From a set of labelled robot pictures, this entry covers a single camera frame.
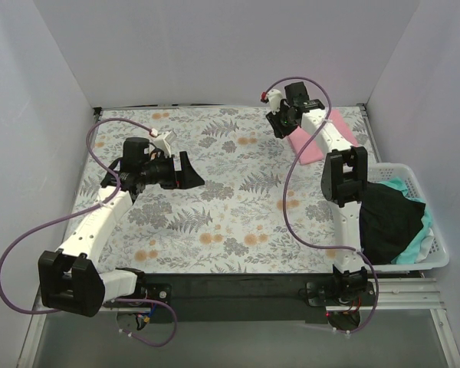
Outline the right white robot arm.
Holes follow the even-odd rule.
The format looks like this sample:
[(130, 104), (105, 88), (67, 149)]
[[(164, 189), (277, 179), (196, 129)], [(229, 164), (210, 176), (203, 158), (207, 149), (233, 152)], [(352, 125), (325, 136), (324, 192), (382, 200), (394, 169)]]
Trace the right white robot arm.
[(261, 95), (270, 112), (266, 118), (274, 135), (284, 139), (299, 129), (309, 138), (298, 150), (316, 143), (324, 155), (320, 188), (333, 216), (336, 244), (331, 275), (325, 281), (307, 286), (316, 302), (334, 299), (349, 304), (367, 290), (368, 276), (360, 244), (360, 208), (367, 188), (368, 154), (364, 147), (353, 146), (330, 120), (332, 103), (310, 98), (305, 77), (285, 78), (287, 86), (279, 91), (270, 86)]

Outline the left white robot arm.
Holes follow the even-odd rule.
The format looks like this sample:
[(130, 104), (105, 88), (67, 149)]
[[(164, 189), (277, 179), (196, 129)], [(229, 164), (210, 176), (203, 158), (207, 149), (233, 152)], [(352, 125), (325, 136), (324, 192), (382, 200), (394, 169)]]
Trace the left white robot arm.
[(124, 141), (122, 156), (110, 164), (100, 184), (95, 210), (56, 251), (44, 251), (38, 260), (44, 306), (92, 317), (104, 303), (119, 297), (133, 307), (146, 301), (148, 289), (138, 281), (141, 272), (123, 268), (100, 273), (100, 253), (146, 186), (185, 190), (204, 185), (187, 152), (180, 152), (179, 161), (181, 168), (176, 169), (163, 140), (130, 137)]

